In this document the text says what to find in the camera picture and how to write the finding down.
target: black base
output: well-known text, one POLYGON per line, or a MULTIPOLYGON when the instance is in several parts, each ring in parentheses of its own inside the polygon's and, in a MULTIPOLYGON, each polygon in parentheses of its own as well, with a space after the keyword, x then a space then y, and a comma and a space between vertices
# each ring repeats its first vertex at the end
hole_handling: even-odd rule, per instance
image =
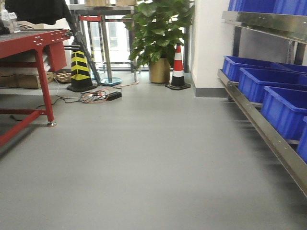
POLYGON ((72 85, 69 85, 67 87, 67 89, 70 90, 70 91, 73 91, 73 92, 84 92, 84 91, 95 89, 97 87, 98 87, 98 85, 95 85, 95 84, 90 85, 90 86, 86 86, 86 87, 83 87, 83 88, 75 88, 72 85))
POLYGON ((191 88, 190 84, 185 83, 183 86, 173 86, 170 83, 165 85, 166 87, 168 87, 171 90, 184 90, 187 88, 191 88))
POLYGON ((85 78, 82 80, 76 80, 72 78, 71 85, 67 87, 68 90, 73 92, 84 92, 94 88, 97 88, 97 85, 93 84, 90 78, 85 78))

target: table top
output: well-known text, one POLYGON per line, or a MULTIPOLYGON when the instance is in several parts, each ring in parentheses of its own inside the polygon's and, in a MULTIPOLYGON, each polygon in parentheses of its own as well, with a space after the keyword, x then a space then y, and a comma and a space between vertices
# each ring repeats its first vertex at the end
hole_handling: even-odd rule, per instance
POLYGON ((39 50, 45 46, 69 39, 66 29, 29 29, 19 33, 0 36, 0 58, 18 54, 31 49, 39 50))

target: blue plastic bin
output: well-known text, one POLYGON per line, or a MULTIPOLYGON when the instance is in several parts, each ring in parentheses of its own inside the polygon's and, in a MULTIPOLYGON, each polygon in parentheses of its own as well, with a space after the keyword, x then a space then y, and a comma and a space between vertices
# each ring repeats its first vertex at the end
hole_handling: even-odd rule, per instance
POLYGON ((262 61, 243 57, 224 56, 223 73, 231 81, 239 81, 240 68, 268 69, 268 70, 289 70, 288 68, 274 62, 262 61))
POLYGON ((300 72, 307 74, 307 66, 301 66, 301 65, 294 65, 294 64, 286 64, 286 63, 279 63, 280 65, 286 67, 290 71, 294 72, 300 72))
POLYGON ((230 0, 229 7, 228 7, 229 11, 235 11, 236 10, 236 2, 237 2, 237 0, 230 0))
POLYGON ((276 0, 230 0, 229 11, 273 13, 276 0))
POLYGON ((306 0, 277 0, 273 13, 307 15, 306 0))
POLYGON ((305 123, 305 127, 296 152, 307 163, 307 116, 303 118, 303 121, 305 123))
POLYGON ((307 91, 307 76, 300 73, 241 68, 238 88, 251 102, 262 103, 264 86, 307 91))
POLYGON ((285 139, 300 140, 307 115, 307 92, 265 86, 261 113, 285 139))

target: cardboard box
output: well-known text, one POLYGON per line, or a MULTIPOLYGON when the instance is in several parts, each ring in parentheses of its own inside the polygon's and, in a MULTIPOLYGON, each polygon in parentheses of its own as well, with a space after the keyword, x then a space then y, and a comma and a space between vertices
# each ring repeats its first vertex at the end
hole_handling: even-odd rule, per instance
POLYGON ((134 6, 136 0, 116 0, 116 6, 134 6))
POLYGON ((106 0, 85 0, 85 6, 107 6, 106 0))
MULTIPOLYGON (((47 72, 46 77, 48 83, 53 81, 52 72, 47 72)), ((15 74, 9 77, 0 77, 0 87, 39 89, 41 85, 38 75, 15 74)))

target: white wall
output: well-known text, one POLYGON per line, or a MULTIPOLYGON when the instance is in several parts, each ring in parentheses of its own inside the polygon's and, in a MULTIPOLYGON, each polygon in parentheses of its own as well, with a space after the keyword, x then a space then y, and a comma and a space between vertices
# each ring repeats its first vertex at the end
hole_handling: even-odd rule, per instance
POLYGON ((229 0, 196 0, 191 29, 190 69, 196 88, 222 88, 217 77, 232 52, 234 27, 223 23, 229 0))

